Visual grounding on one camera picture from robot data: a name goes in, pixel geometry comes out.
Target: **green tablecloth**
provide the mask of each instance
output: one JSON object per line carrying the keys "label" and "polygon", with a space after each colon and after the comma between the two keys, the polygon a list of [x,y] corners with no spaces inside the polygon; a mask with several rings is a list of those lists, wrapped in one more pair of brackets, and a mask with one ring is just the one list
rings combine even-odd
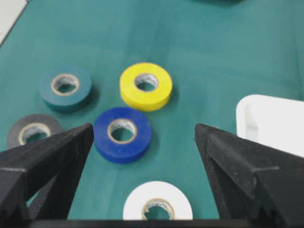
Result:
{"label": "green tablecloth", "polygon": [[[194,126],[235,133],[236,105],[249,94],[302,100],[303,21],[302,0],[31,0],[0,47],[0,150],[25,115],[50,114],[68,129],[125,106],[121,73],[153,62],[174,89],[163,109],[146,113],[149,150],[117,165],[93,146],[69,218],[122,219],[129,193],[153,180],[183,191],[195,219],[218,218]],[[69,114],[38,93],[40,78],[62,65],[85,69],[94,84],[89,105]]]}

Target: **yellow tape roll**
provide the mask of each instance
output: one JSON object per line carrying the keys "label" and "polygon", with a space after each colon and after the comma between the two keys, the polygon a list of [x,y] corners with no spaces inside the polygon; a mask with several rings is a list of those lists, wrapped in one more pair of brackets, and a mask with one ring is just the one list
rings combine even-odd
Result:
{"label": "yellow tape roll", "polygon": [[[147,82],[154,90],[143,91],[137,87]],[[120,78],[122,99],[132,108],[141,111],[154,111],[162,108],[169,101],[172,80],[167,71],[156,64],[139,63],[127,68]]]}

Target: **white tray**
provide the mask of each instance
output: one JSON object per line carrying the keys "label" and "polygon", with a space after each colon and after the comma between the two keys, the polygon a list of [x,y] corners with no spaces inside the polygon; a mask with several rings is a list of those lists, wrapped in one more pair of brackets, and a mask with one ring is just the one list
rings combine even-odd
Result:
{"label": "white tray", "polygon": [[304,102],[264,95],[237,105],[237,135],[304,157]]}
{"label": "white tray", "polygon": [[0,0],[0,46],[27,3],[26,0]]}

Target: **blue tape roll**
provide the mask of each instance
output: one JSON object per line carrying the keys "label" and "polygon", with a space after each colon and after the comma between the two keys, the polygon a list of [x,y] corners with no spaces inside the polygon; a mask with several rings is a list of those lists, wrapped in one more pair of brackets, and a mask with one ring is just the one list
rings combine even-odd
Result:
{"label": "blue tape roll", "polygon": [[[71,84],[71,92],[62,93],[61,85]],[[72,111],[86,100],[92,88],[92,81],[86,71],[76,66],[63,66],[46,74],[39,85],[39,92],[45,103],[57,111]]]}
{"label": "blue tape roll", "polygon": [[[111,132],[123,126],[133,132],[133,137],[121,143],[111,136]],[[149,146],[151,135],[148,119],[132,108],[110,109],[102,113],[94,123],[95,146],[111,162],[129,163],[142,157]]]}

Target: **white tape roll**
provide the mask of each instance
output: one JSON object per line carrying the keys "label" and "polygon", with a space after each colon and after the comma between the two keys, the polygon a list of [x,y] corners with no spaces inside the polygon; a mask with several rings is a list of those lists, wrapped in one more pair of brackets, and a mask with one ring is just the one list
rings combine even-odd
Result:
{"label": "white tape roll", "polygon": [[146,220],[145,212],[154,206],[166,210],[172,220],[192,219],[186,196],[175,186],[162,181],[147,182],[134,189],[124,204],[123,219]]}

